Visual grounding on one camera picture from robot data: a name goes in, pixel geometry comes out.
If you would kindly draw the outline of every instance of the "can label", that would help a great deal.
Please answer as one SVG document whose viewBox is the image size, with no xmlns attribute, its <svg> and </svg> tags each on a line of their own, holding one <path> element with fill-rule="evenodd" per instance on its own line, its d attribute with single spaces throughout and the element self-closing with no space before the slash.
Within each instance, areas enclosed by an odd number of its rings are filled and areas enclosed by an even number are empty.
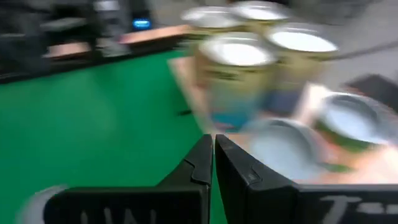
<svg viewBox="0 0 398 224">
<path fill-rule="evenodd" d="M 269 29 L 273 26 L 286 22 L 285 19 L 281 20 L 273 20 L 273 21 L 261 21 L 261 20 L 254 20 L 251 19 L 247 22 L 247 31 L 253 32 L 255 34 L 259 34 L 262 37 L 266 35 Z"/>
<path fill-rule="evenodd" d="M 364 152 L 374 147 L 372 143 L 342 136 L 320 120 L 315 123 L 314 129 L 325 140 L 326 148 L 331 151 L 331 157 L 326 163 L 332 172 L 355 170 L 354 163 L 361 158 Z"/>
<path fill-rule="evenodd" d="M 294 51 L 279 52 L 277 72 L 265 110 L 276 114 L 292 114 L 302 96 L 305 85 L 321 68 L 318 54 Z"/>
<path fill-rule="evenodd" d="M 188 39 L 188 51 L 190 55 L 193 55 L 193 69 L 195 71 L 195 81 L 200 86 L 206 85 L 206 75 L 203 67 L 208 64 L 207 58 L 200 52 L 199 45 L 205 38 L 215 34 L 222 34 L 225 32 L 242 31 L 243 27 L 229 27 L 229 28 L 201 28 L 192 27 L 187 35 Z"/>
<path fill-rule="evenodd" d="M 235 67 L 208 66 L 208 105 L 217 128 L 229 132 L 239 129 L 257 110 L 260 96 L 266 91 L 264 83 L 272 74 L 272 66 Z"/>
</svg>

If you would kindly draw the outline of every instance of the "black plastic part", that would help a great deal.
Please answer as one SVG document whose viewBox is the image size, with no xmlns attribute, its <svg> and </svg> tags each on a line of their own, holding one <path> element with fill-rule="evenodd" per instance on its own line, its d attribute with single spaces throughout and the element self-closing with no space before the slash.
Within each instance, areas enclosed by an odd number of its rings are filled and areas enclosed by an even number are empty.
<svg viewBox="0 0 398 224">
<path fill-rule="evenodd" d="M 74 188 L 52 197 L 45 224 L 202 224 L 200 186 Z"/>
<path fill-rule="evenodd" d="M 185 115 L 191 115 L 192 110 L 183 110 L 177 113 L 177 116 L 185 116 Z"/>
<path fill-rule="evenodd" d="M 290 223 L 296 184 L 224 135 L 215 142 L 217 178 L 229 224 Z"/>
<path fill-rule="evenodd" d="M 65 190 L 47 202 L 45 224 L 209 224 L 212 173 L 206 134 L 157 186 Z"/>
<path fill-rule="evenodd" d="M 192 147 L 180 164 L 159 185 L 192 185 L 211 187 L 213 177 L 213 140 L 205 134 Z"/>
<path fill-rule="evenodd" d="M 294 223 L 398 223 L 398 185 L 301 185 Z"/>
</svg>

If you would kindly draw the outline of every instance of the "cable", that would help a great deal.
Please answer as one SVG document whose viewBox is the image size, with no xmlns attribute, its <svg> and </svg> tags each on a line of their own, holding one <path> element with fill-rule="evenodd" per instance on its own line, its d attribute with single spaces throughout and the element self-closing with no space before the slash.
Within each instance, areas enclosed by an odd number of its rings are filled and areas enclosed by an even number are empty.
<svg viewBox="0 0 398 224">
<path fill-rule="evenodd" d="M 197 3 L 199 6 L 209 6 L 206 3 L 206 0 L 193 0 L 195 3 Z"/>
<path fill-rule="evenodd" d="M 362 50 L 357 50 L 354 52 L 350 52 L 347 54 L 342 54 L 342 55 L 336 55 L 332 58 L 329 58 L 329 60 L 345 60 L 345 59 L 351 59 L 351 58 L 356 58 L 360 56 L 365 56 L 369 54 L 375 54 L 377 52 L 383 51 L 383 50 L 388 50 L 388 49 L 393 49 L 398 47 L 398 40 L 395 40 L 393 42 L 387 43 L 387 44 L 380 44 L 374 47 L 370 47 L 368 49 L 362 49 Z"/>
</svg>

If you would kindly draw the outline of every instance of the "yellow can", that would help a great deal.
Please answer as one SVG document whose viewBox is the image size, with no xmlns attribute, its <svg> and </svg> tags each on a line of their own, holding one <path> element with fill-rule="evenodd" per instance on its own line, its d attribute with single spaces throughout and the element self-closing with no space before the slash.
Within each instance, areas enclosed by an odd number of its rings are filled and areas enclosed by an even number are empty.
<svg viewBox="0 0 398 224">
<path fill-rule="evenodd" d="M 241 1 L 232 4 L 231 12 L 246 20 L 246 30 L 259 35 L 270 27 L 287 22 L 291 13 L 281 4 L 266 1 Z"/>
<path fill-rule="evenodd" d="M 277 61 L 260 35 L 229 32 L 206 39 L 200 50 L 204 67 L 210 118 L 218 129 L 239 131 L 259 109 L 259 99 L 271 86 Z"/>
<path fill-rule="evenodd" d="M 182 20 L 190 25 L 187 34 L 188 54 L 193 56 L 193 71 L 198 85 L 206 85 L 203 67 L 207 59 L 198 49 L 200 43 L 209 36 L 225 32 L 244 30 L 244 20 L 227 7 L 197 7 L 185 11 Z"/>
<path fill-rule="evenodd" d="M 264 34 L 278 55 L 273 91 L 265 110 L 280 116 L 294 113 L 308 81 L 314 80 L 338 47 L 310 24 L 287 23 Z"/>
</svg>

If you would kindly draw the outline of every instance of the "table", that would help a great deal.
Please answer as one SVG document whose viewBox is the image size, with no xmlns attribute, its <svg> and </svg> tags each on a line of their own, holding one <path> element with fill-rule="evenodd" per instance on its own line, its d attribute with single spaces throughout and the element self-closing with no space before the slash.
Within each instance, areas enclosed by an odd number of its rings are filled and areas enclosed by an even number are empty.
<svg viewBox="0 0 398 224">
<path fill-rule="evenodd" d="M 170 67 L 174 77 L 182 89 L 187 101 L 191 105 L 197 122 L 205 133 L 225 134 L 242 149 L 250 153 L 248 147 L 249 136 L 244 133 L 226 134 L 215 129 L 207 113 L 205 91 L 195 83 L 191 70 L 192 59 L 189 57 L 170 60 Z M 299 107 L 291 117 L 307 125 L 311 125 L 317 109 L 324 97 L 332 94 L 330 90 L 321 85 L 311 84 L 306 87 Z M 258 114 L 260 118 L 270 117 L 271 114 Z M 319 179 L 310 180 L 311 184 L 396 184 L 398 183 L 398 150 L 395 146 L 381 146 L 376 150 L 364 152 L 363 155 L 351 161 L 354 172 L 337 173 L 326 172 Z"/>
<path fill-rule="evenodd" d="M 168 68 L 169 51 L 0 85 L 1 223 L 53 185 L 153 186 L 202 131 Z M 226 223 L 213 181 L 212 223 Z"/>
</svg>

